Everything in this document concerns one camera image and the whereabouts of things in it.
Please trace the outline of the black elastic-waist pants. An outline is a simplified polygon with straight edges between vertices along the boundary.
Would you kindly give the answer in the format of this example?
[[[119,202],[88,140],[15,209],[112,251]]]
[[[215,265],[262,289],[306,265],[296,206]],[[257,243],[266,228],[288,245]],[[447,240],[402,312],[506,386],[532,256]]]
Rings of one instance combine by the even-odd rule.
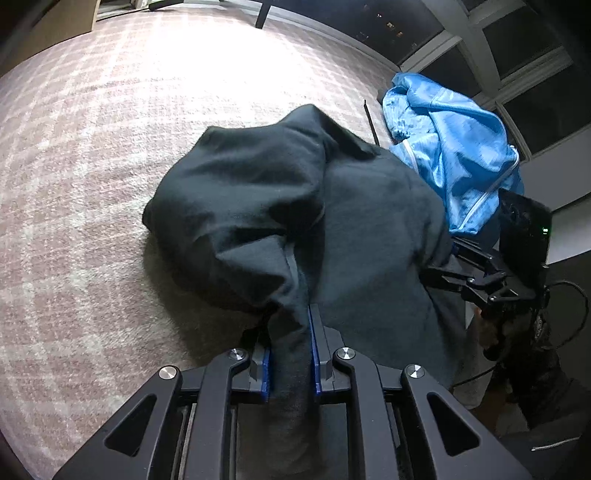
[[[188,287],[266,326],[273,387],[257,479],[322,467],[308,306],[379,364],[418,363],[443,385],[460,367],[463,301],[420,279],[456,264],[441,198],[313,105],[269,126],[206,129],[142,220]]]

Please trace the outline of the blue zip jacket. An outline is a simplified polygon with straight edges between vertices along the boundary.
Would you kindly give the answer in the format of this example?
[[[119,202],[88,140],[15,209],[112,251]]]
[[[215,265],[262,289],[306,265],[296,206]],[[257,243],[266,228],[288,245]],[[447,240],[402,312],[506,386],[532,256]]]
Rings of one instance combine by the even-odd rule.
[[[391,152],[443,200],[449,231],[487,247],[500,238],[499,191],[524,192],[520,155],[500,118],[418,73],[382,100]]]

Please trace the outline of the pink plaid rug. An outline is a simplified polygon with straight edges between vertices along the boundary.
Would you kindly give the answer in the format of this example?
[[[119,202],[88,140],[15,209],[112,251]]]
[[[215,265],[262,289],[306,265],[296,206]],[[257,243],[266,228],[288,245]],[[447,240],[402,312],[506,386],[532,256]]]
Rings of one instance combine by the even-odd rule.
[[[1,430],[48,479],[154,371],[252,321],[176,285],[142,224],[211,125],[315,104],[386,141],[394,67],[320,26],[177,6],[99,22],[1,81]]]

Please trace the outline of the large wooden board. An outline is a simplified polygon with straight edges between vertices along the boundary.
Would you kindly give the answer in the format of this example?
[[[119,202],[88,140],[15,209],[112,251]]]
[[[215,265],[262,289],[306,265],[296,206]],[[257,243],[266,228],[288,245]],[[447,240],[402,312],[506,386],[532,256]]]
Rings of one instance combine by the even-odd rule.
[[[1,75],[60,42],[92,31],[99,1],[39,1],[1,46]]]

